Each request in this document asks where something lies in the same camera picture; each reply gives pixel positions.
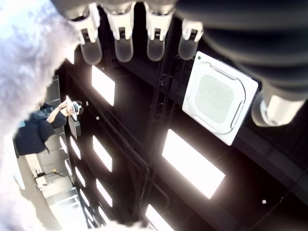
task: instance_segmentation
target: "fluffy white material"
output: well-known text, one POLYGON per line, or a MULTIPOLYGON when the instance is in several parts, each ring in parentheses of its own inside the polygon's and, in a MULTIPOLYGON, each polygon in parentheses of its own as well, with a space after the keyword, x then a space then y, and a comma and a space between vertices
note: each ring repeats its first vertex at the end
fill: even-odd
MULTIPOLYGON (((44 231, 8 175, 3 142, 42 99, 66 49, 78 39, 49 0, 0 0, 0 18, 0 231, 44 231)), ((114 223, 104 230, 128 229, 140 230, 114 223)))

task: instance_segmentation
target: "small ceiling light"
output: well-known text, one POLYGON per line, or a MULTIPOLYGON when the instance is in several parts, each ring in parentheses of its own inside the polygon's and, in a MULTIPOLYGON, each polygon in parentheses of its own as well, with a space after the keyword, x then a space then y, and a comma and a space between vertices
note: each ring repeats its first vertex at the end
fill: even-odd
POLYGON ((94 227, 94 225, 92 224, 92 222, 88 219, 88 223, 89 223, 89 225, 91 226, 91 229, 95 229, 95 227, 94 227))
POLYGON ((91 213, 87 210, 87 208, 85 208, 85 211, 86 211, 86 214, 88 215, 88 217, 90 218, 90 220, 94 221, 91 213))
POLYGON ((114 106, 116 84, 96 66, 92 66, 92 86, 111 106, 114 106))
POLYGON ((90 206, 89 200, 87 199, 86 195, 83 193, 82 190, 80 190, 80 195, 83 198, 83 200, 86 202, 87 206, 90 206))
POLYGON ((170 129, 163 157, 208 199, 225 177, 225 174, 170 129))
POLYGON ((93 149, 106 168, 112 172, 112 158, 95 136, 93 136, 93 149))
POLYGON ((148 206, 145 215, 158 231, 174 231, 151 205, 148 206))
POLYGON ((78 176, 78 179, 80 180, 81 184, 83 185, 83 187, 86 186, 86 182, 85 180, 83 179, 81 173, 79 172, 78 168, 75 167, 75 171, 76 171, 76 175, 78 176))
POLYGON ((97 186, 98 191, 100 191, 101 195, 106 200, 106 202, 110 205, 110 207, 112 207, 112 198, 108 194, 106 189, 102 186, 102 184, 100 183, 98 179, 96 179, 96 186, 97 186))
POLYGON ((107 224, 110 223, 109 218, 107 217, 107 215, 104 213, 104 211, 102 210, 100 206, 98 207, 98 212, 100 213, 101 217, 107 224))
POLYGON ((72 174, 71 167, 70 167, 69 164, 68 164, 68 159, 67 159, 67 160, 64 160, 64 162, 65 162, 65 167, 66 167, 68 173, 72 176, 73 174, 72 174))
POLYGON ((70 137, 70 140, 71 140, 71 145, 72 145, 76 155, 78 156, 79 160, 81 160, 80 150, 78 149, 74 139, 72 137, 70 137))
POLYGON ((65 151, 65 153, 67 154, 67 147, 66 147, 66 145, 65 145, 65 143, 64 143, 64 141, 63 141, 61 136, 60 136, 60 144, 61 144, 63 150, 65 151))

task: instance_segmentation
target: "hand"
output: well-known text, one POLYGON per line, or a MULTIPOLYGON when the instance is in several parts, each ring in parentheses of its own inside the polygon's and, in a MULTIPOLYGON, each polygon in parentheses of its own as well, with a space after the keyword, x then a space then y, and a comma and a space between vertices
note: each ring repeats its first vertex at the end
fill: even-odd
POLYGON ((67 106, 67 102, 66 102, 66 100, 65 100, 65 101, 63 101, 62 103, 59 104, 58 108, 59 108, 59 109, 63 109, 63 108, 65 108, 66 106, 67 106))

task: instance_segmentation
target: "white lamp fixture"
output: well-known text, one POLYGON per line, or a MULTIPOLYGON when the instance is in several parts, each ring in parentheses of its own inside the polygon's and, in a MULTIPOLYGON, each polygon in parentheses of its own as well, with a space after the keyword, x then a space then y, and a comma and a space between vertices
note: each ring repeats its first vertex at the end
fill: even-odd
POLYGON ((225 177, 225 174, 170 129, 163 157, 208 199, 225 177))
POLYGON ((92 66, 92 86, 111 106, 114 106, 116 84, 96 66, 92 66))
POLYGON ((182 109, 231 145, 257 87, 247 75, 198 51, 182 109))
POLYGON ((72 174, 71 167, 68 164, 68 159, 64 160, 64 162, 65 162, 65 167, 66 167, 68 173, 72 176, 73 174, 72 174))
POLYGON ((82 190, 80 190, 80 195, 83 198, 83 200, 86 202, 87 206, 90 206, 89 200, 87 199, 86 195, 83 193, 82 190))
POLYGON ((81 160, 80 150, 78 149, 73 137, 70 137, 70 140, 71 140, 71 145, 72 145, 76 155, 78 156, 79 160, 81 160))
POLYGON ((101 195, 106 200, 106 202, 110 205, 110 207, 112 207, 112 198, 108 194, 106 189, 102 186, 102 184, 100 183, 98 179, 96 179, 96 186, 97 186, 98 191, 100 191, 101 195))
POLYGON ((170 225, 157 213, 157 211, 149 205, 146 212, 146 217, 155 226, 157 231, 174 231, 170 225))
POLYGON ((102 216, 102 218, 107 224, 110 223, 109 218, 107 217, 107 215, 104 213, 104 211, 102 210, 100 206, 98 206, 98 212, 100 213, 100 215, 102 216))
POLYGON ((88 215, 88 217, 90 218, 90 220, 94 221, 91 213, 87 210, 87 208, 85 208, 85 211, 86 211, 86 214, 88 215))
POLYGON ((89 225, 91 226, 91 229, 95 229, 95 227, 94 227, 94 225, 92 224, 92 222, 88 219, 88 223, 89 223, 89 225))
POLYGON ((86 182, 85 182, 85 180, 83 179, 83 177, 82 177, 82 175, 81 175, 81 173, 79 172, 79 170, 78 170, 77 167, 75 167, 75 171, 76 171, 76 175, 77 175, 78 179, 80 180, 81 184, 83 185, 83 187, 85 187, 85 186, 86 186, 86 182))
POLYGON ((112 172, 112 158, 95 136, 93 136, 93 149, 106 168, 112 172))
POLYGON ((61 144, 63 150, 65 151, 65 153, 67 154, 67 147, 66 147, 66 145, 65 145, 65 143, 64 143, 64 141, 63 141, 61 136, 60 136, 60 144, 61 144))

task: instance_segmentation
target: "black ceiling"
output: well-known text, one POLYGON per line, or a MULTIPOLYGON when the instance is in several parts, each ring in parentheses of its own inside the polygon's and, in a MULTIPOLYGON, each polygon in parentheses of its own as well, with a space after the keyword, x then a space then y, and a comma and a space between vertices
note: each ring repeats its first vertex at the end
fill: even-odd
MULTIPOLYGON (((176 231, 308 230, 308 181, 301 182, 307 179, 303 171, 308 167, 308 105, 291 124, 278 128, 257 127, 248 114, 229 147, 181 110, 193 61, 179 61, 170 99, 164 101, 169 82, 166 75, 170 74, 178 50, 180 20, 173 20, 165 59, 152 62, 146 55, 145 10, 137 3, 134 57, 128 63, 120 63, 106 16, 101 14, 103 60, 97 67, 116 83, 114 107, 91 86, 91 67, 83 61, 79 48, 75 65, 66 62, 58 71, 62 97, 68 94, 71 99, 81 100, 85 107, 78 118, 82 135, 76 141, 82 158, 76 158, 71 147, 69 155, 72 166, 77 166, 86 179, 83 191, 94 209, 89 211, 100 219, 97 206, 101 205, 111 219, 128 223, 143 219, 144 208, 151 203, 176 231), (163 86, 154 106, 157 78, 163 86), (172 113, 174 100, 177 103, 172 113), (160 158, 168 128, 226 174, 210 200, 160 158), (113 157, 112 173, 93 151, 93 135, 113 157), (96 178, 112 195, 114 207, 110 208, 97 192, 96 178)), ((232 65, 203 41, 198 50, 232 65)), ((69 128, 65 129, 69 140, 69 128)))

